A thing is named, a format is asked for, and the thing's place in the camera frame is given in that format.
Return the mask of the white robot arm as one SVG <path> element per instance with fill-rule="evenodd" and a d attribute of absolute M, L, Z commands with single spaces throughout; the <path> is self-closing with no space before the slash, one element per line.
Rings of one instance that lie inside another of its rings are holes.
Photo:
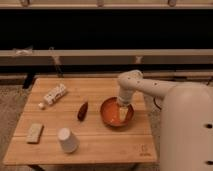
<path fill-rule="evenodd" d="M 136 91 L 162 100 L 160 171 L 213 171 L 213 87 L 145 79 L 139 70 L 121 73 L 118 84 L 121 106 Z"/>

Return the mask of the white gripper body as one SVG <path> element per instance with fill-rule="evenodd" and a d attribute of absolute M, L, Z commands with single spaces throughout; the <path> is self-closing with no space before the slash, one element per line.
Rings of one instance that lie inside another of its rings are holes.
<path fill-rule="evenodd" d="M 120 88 L 117 96 L 117 103 L 120 106 L 128 106 L 133 97 L 134 92 L 132 90 Z"/>

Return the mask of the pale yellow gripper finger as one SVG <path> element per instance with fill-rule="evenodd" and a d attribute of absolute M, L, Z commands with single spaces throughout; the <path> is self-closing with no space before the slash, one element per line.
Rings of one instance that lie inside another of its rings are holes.
<path fill-rule="evenodd" d="M 127 116 L 128 108 L 127 107 L 120 107 L 119 108 L 119 119 L 123 122 Z"/>

